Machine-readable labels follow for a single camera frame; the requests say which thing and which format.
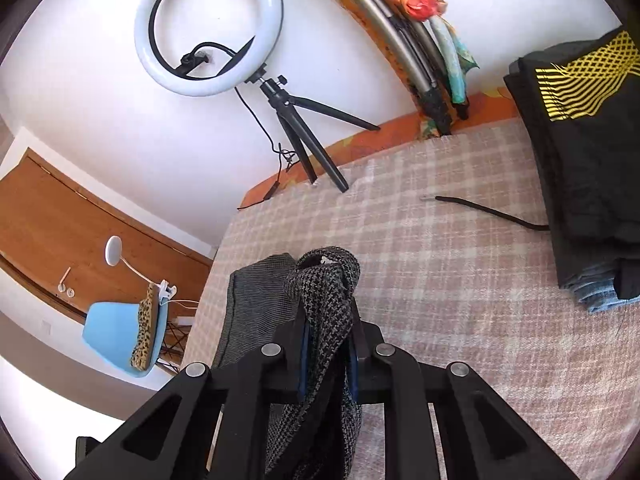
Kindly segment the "leopard print cloth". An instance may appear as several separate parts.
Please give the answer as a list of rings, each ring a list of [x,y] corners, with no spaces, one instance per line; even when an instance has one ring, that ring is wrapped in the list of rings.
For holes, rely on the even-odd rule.
[[[140,372],[147,370],[151,364],[158,312],[160,312],[160,304],[158,303],[157,287],[149,285],[145,297],[140,301],[138,307],[137,341],[130,358],[130,365]]]

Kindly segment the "light blue chair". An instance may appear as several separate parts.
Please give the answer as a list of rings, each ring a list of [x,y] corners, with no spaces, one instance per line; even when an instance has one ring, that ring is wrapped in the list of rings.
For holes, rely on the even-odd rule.
[[[102,358],[122,372],[135,377],[145,377],[152,370],[162,350],[168,321],[168,304],[160,303],[155,335],[152,337],[150,365],[137,370],[130,358],[138,338],[138,304],[121,302],[96,302],[87,313],[82,339]]]

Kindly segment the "grey houndstooth pants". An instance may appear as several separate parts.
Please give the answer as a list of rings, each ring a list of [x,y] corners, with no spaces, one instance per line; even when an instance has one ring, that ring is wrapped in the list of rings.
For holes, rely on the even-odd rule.
[[[356,257],[335,246],[299,259],[272,255],[230,275],[214,366],[239,362],[273,341],[280,325],[305,315],[303,400],[271,410],[269,479],[345,479],[352,470],[362,419],[349,377],[359,278]]]

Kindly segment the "orange bed sheet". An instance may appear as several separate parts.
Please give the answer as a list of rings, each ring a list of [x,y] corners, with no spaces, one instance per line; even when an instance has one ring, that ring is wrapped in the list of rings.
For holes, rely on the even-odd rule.
[[[499,87],[477,94],[469,98],[469,118],[460,119],[454,116],[451,131],[458,133],[463,129],[500,122],[518,116],[518,110],[506,87]],[[326,150],[338,166],[365,158],[380,151],[396,148],[396,146],[417,140],[425,140],[436,136],[432,122],[415,112],[386,122],[380,131],[363,130],[330,145]],[[243,197],[240,209],[251,207],[264,200],[274,182],[279,181],[278,191],[288,185],[307,181],[305,171],[299,164],[290,170],[283,170],[267,180],[251,188]]]

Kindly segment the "wooden door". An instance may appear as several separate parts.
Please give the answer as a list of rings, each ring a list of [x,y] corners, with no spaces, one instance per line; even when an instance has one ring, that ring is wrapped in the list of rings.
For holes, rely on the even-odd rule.
[[[122,255],[153,281],[178,287],[170,314],[192,316],[212,260],[107,205],[33,151],[1,179],[1,266],[68,318],[85,321],[98,301],[138,302],[148,283],[104,259],[106,241],[122,239]],[[58,292],[66,284],[75,297]]]

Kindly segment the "black mini tripod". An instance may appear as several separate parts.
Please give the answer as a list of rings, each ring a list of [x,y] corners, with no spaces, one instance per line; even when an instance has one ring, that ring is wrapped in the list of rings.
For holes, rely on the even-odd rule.
[[[311,154],[318,160],[321,168],[330,177],[335,186],[342,193],[345,193],[349,189],[349,184],[341,174],[341,171],[338,170],[329,153],[303,120],[303,117],[298,114],[297,109],[301,107],[305,110],[311,110],[312,112],[335,118],[341,122],[346,122],[346,124],[357,126],[367,131],[378,131],[380,127],[356,116],[352,116],[351,114],[342,112],[341,110],[337,110],[334,107],[327,106],[326,104],[302,98],[301,96],[291,96],[284,88],[284,85],[288,81],[283,76],[279,76],[277,80],[274,80],[272,78],[266,79],[264,75],[265,72],[263,70],[258,70],[255,75],[250,77],[248,82],[251,84],[259,84],[259,89],[262,90],[270,106],[276,112],[277,118],[288,140],[292,144],[292,148],[294,148],[294,152],[302,164],[309,182],[316,182],[318,176],[314,171],[314,166],[312,166],[306,148],[309,148]]]

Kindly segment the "folded blue jeans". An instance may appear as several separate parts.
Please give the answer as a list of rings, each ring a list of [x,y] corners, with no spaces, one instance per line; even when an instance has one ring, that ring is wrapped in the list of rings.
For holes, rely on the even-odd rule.
[[[639,260],[618,259],[592,266],[571,278],[564,288],[588,313],[639,302]]]

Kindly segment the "folded silver tripod stand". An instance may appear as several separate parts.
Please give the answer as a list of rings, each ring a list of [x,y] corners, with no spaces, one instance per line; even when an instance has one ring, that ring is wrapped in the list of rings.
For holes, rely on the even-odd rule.
[[[451,132],[451,116],[446,104],[448,90],[444,60],[428,32],[418,32],[419,23],[410,23],[383,0],[352,0],[373,27],[382,34],[409,79],[421,110],[430,116],[440,134]]]

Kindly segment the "white clip desk lamp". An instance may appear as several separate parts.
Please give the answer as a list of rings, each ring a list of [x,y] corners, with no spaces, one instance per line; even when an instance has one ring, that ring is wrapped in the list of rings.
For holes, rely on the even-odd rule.
[[[106,264],[112,268],[118,266],[119,263],[122,263],[129,271],[136,274],[138,278],[141,278],[149,285],[154,286],[157,289],[159,300],[173,300],[178,292],[178,287],[176,285],[171,285],[166,280],[160,282],[153,281],[129,263],[122,255],[122,239],[117,235],[112,235],[106,241],[104,247],[104,259]]]

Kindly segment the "black garment yellow mesh print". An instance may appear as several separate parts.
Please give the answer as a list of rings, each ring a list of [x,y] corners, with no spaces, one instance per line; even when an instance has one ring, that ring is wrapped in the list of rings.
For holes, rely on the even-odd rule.
[[[518,58],[504,78],[540,177],[560,287],[639,297],[639,49],[623,27]]]

